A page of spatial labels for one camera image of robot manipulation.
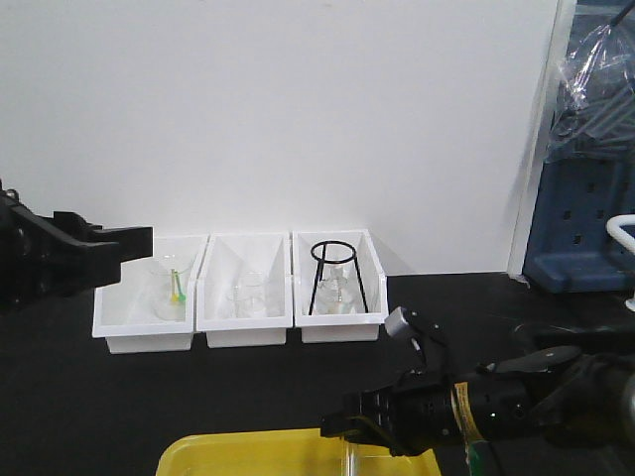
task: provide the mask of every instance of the black table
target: black table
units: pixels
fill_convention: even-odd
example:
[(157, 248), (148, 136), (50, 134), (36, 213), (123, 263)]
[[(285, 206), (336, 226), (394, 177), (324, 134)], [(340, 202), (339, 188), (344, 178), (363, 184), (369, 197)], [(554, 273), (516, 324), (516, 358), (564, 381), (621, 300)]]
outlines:
[[(500, 274), (391, 278), (390, 307), (433, 316), (462, 370), (517, 356), (521, 322), (635, 318), (627, 294), (552, 296)], [(341, 395), (392, 383), (417, 364), (382, 330), (377, 342), (110, 355), (90, 336), (92, 296), (48, 301), (0, 319), (0, 474), (153, 475), (175, 440), (197, 433), (318, 426)], [(635, 474), (630, 452), (563, 450), (540, 438), (496, 445), (510, 475)], [(465, 475), (462, 448), (437, 453)]]

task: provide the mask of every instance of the black cable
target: black cable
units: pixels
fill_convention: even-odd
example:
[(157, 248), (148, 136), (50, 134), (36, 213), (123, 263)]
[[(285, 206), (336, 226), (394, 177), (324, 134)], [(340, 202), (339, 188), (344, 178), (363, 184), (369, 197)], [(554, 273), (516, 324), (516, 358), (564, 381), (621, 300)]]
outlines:
[(489, 450), (492, 453), (492, 458), (494, 459), (494, 464), (496, 464), (496, 468), (498, 469), (498, 474), (500, 476), (505, 476), (505, 470), (503, 469), (503, 464), (500, 461), (500, 456), (498, 455), (498, 450), (494, 447), (494, 443), (489, 441)]
[(635, 0), (633, 0), (628, 5), (626, 5), (621, 12), (615, 15), (615, 17), (610, 21), (609, 25), (611, 27), (616, 27), (617, 25), (619, 25), (622, 22), (622, 20), (624, 20), (626, 15), (628, 15), (631, 12), (631, 10), (633, 10), (633, 8), (635, 8)]

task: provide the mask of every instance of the blue plastic crate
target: blue plastic crate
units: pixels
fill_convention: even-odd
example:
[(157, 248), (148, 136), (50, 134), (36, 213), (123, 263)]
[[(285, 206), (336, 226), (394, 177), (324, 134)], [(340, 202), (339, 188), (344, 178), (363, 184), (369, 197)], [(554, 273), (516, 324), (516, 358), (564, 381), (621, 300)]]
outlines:
[(635, 213), (632, 164), (584, 159), (546, 164), (523, 274), (552, 293), (635, 287), (635, 256), (605, 228), (611, 216), (623, 213)]

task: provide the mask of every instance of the black wire stand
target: black wire stand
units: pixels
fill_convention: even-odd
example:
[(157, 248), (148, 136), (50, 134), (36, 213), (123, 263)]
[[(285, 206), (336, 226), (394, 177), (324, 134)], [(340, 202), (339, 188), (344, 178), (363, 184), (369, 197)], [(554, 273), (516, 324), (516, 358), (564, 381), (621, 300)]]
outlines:
[[(326, 258), (326, 247), (328, 245), (340, 245), (350, 250), (350, 256), (341, 260), (328, 260)], [(316, 254), (316, 249), (321, 246), (321, 256)], [(316, 277), (314, 279), (314, 289), (311, 293), (311, 305), (309, 306), (309, 315), (314, 313), (314, 306), (316, 304), (316, 292), (318, 291), (318, 283), (322, 281), (322, 274), (324, 272), (324, 265), (343, 265), (349, 262), (355, 264), (355, 272), (357, 273), (357, 282), (359, 283), (359, 291), (361, 292), (361, 300), (364, 303), (364, 310), (368, 312), (368, 304), (366, 303), (366, 293), (364, 292), (364, 285), (361, 282), (361, 273), (359, 272), (359, 262), (357, 261), (357, 250), (350, 243), (338, 240), (326, 240), (315, 243), (311, 248), (311, 256), (317, 261)]]

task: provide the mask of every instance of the yellow tray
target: yellow tray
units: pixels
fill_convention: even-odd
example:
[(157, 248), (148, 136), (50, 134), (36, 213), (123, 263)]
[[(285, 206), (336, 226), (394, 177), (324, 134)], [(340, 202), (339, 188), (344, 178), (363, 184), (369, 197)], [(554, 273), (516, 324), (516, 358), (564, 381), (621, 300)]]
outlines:
[(317, 428), (187, 436), (166, 449), (157, 476), (441, 476), (431, 451), (392, 457), (355, 445), (351, 457), (347, 446)]

